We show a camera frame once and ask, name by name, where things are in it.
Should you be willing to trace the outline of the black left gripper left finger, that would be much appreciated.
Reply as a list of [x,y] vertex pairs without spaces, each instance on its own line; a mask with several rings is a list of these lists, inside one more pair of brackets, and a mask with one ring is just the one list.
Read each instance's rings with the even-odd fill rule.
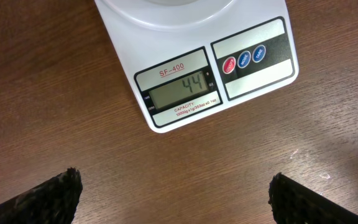
[[83,190],[75,168],[0,204],[0,224],[71,224]]

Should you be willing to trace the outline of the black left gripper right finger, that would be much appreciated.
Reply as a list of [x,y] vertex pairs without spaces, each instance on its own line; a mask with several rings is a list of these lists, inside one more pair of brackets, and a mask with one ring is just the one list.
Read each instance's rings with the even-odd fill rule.
[[268,204],[277,224],[358,224],[358,215],[278,173],[269,185]]

